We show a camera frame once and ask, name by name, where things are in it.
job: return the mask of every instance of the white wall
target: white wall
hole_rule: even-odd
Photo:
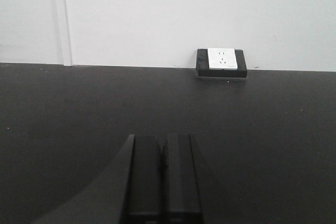
[[[195,67],[243,49],[249,69],[336,71],[336,0],[67,0],[74,64]]]
[[[63,64],[54,0],[0,0],[0,62]]]

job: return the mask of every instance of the black plastic base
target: black plastic base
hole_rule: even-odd
[[[238,69],[209,69],[207,49],[197,50],[196,70],[199,77],[227,77],[227,78],[246,78],[247,68],[244,53],[242,50],[235,50]]]

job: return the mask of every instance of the electrical outlet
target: electrical outlet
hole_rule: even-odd
[[[237,70],[235,50],[232,48],[208,48],[209,69]]]

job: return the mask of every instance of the black object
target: black object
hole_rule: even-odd
[[[202,223],[188,135],[170,134],[163,147],[165,214],[168,223]]]
[[[161,217],[161,153],[154,136],[136,136],[128,223],[156,224]]]
[[[124,223],[134,135],[116,157],[82,192],[33,224]]]
[[[199,77],[246,78],[247,68],[242,50],[235,50],[237,70],[210,69],[207,49],[197,50],[196,70]]]
[[[81,193],[129,132],[195,133],[253,223],[335,223],[335,97],[335,72],[249,70],[228,83],[192,69],[0,64],[0,223],[31,223]]]

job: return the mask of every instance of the dark table surface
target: dark table surface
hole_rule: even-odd
[[[255,223],[336,223],[336,73],[0,64],[0,223],[79,193],[128,134],[193,133]]]

